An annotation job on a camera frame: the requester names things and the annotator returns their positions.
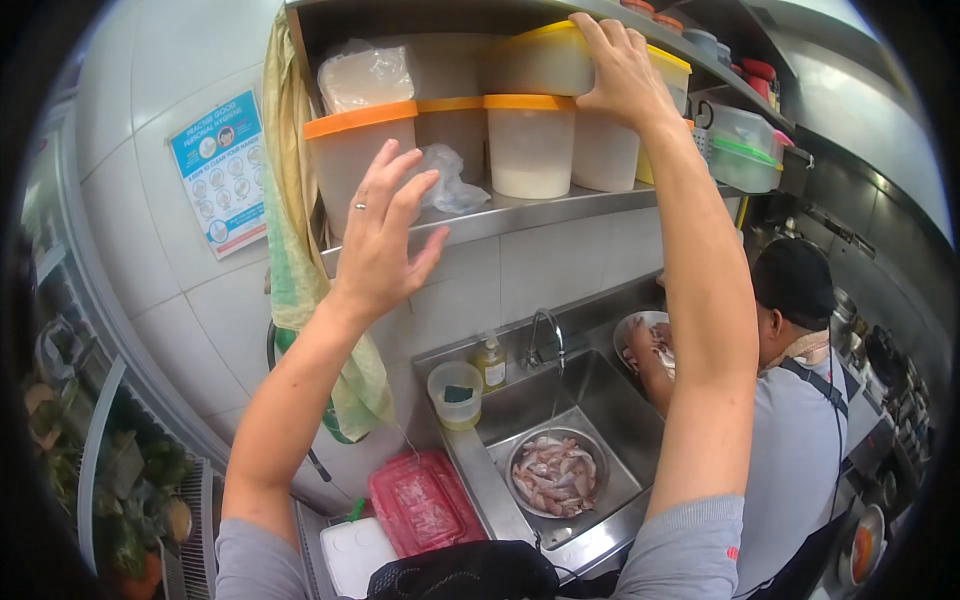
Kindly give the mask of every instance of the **gray t-shirt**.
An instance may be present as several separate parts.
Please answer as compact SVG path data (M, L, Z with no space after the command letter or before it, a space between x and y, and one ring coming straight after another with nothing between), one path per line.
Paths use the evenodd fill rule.
M614 600L727 600L736 588L743 498L687 502L644 523ZM240 518L220 524L217 600L302 600L303 563L285 541Z
M813 371L829 381L826 360ZM847 386L836 357L833 385L846 402ZM847 420L843 414L839 420L838 437L833 405L786 369L770 369L756 379L736 595L752 592L775 576L806 537L826 524L824 509L833 498L847 443Z

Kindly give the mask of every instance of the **poster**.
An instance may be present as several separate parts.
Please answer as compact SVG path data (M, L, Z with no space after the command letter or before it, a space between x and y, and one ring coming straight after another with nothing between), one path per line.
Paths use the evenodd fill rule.
M218 260L267 234L260 183L267 154L253 90L194 121L170 144L187 198Z

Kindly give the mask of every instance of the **gray sleeve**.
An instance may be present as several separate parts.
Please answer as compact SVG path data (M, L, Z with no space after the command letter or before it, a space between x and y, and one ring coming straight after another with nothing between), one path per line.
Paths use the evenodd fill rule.
M611 599L729 600L742 517L743 496L720 495L650 519L636 534Z
M304 600L303 561L286 541L242 518L220 523L217 600Z

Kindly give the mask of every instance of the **faucet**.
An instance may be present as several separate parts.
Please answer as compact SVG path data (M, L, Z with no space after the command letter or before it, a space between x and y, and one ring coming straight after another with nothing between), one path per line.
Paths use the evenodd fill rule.
M560 331L560 324L557 322L557 318L546 308L538 308L537 312L534 313L533 331L530 333L530 346L527 347L527 355L521 365L525 370L531 371L542 364L540 356L537 354L537 323L540 321L540 317L544 317L550 322L550 326L553 327L553 334L557 337L557 356L560 358L560 375L563 375L564 367L566 366L566 358L564 357L564 333Z

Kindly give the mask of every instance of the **green lid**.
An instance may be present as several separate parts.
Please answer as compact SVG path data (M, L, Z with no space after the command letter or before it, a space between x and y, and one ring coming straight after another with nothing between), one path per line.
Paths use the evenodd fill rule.
M771 167L777 166L777 160L767 156L760 150L751 148L750 146L744 146L743 144L737 144L736 142L731 142L729 139L724 139L722 137L713 138L713 147L719 148L721 150L726 150L727 152L733 153L737 156L743 156L744 158L749 158L750 160L755 160L756 162L762 162L763 164L769 165Z

